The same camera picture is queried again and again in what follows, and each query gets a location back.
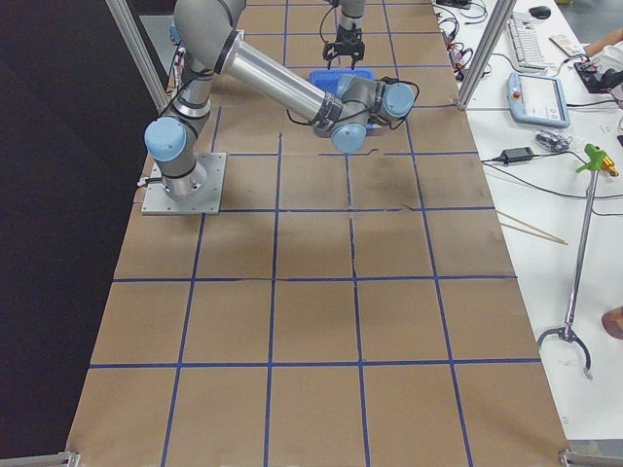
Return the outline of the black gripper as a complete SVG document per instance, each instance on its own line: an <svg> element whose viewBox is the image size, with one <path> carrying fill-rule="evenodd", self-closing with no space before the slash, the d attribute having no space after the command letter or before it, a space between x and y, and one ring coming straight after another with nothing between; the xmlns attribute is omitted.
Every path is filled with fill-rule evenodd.
<svg viewBox="0 0 623 467"><path fill-rule="evenodd" d="M322 57L326 61L327 69L331 69L334 58L349 56L351 58L350 69L353 70L356 63L364 58L364 55L365 44L362 40L362 30L357 27L345 29L339 26L336 40L334 42L324 42L322 51Z"/></svg>

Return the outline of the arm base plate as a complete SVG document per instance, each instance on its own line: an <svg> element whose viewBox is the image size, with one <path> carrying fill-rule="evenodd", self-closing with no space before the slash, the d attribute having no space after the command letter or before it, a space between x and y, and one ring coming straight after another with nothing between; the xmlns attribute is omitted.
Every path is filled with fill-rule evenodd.
<svg viewBox="0 0 623 467"><path fill-rule="evenodd" d="M227 153L200 153L196 166L179 179L163 177L153 166L159 180L146 187L141 212L144 215L216 215L220 211Z"/></svg>

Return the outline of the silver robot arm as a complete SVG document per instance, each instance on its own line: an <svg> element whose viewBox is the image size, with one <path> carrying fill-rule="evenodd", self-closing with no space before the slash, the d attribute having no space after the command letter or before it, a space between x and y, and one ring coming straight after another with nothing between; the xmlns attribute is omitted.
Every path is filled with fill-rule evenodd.
<svg viewBox="0 0 623 467"><path fill-rule="evenodd" d="M238 30L243 1L179 1L174 25L184 49L174 96L144 133L168 198L186 201L204 192L208 170L194 146L211 112L217 75L229 75L300 116L300 125L329 133L346 154L363 145L368 125L401 125L417 100L414 84L368 79L348 72L336 93L314 86L249 45Z"/></svg>
<svg viewBox="0 0 623 467"><path fill-rule="evenodd" d="M323 17L318 29L320 39L323 42L322 58L327 68L330 69L334 59L340 56L350 58L350 68L353 69L358 61L365 55L363 42L362 24L364 19L365 0L334 0L328 1L330 10ZM336 29L336 37L333 41L327 41L322 35L322 27L325 19L334 10L340 10L339 23Z"/></svg>

